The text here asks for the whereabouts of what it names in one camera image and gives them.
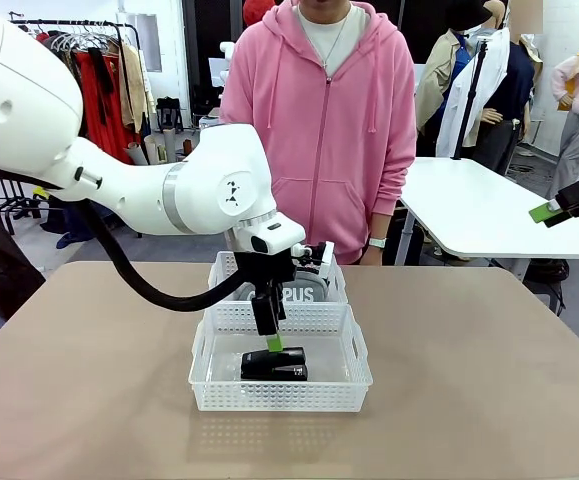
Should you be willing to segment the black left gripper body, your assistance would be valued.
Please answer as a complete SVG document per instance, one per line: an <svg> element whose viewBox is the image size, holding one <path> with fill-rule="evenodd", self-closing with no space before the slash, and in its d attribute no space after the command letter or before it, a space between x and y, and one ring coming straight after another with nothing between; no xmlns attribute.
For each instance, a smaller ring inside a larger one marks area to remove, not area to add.
<svg viewBox="0 0 579 480"><path fill-rule="evenodd" d="M235 300L250 300L258 288L265 288L270 283L282 286L295 280L295 264L290 249L274 255L235 252L234 258L238 272L245 278L245 283L234 294Z"/></svg>

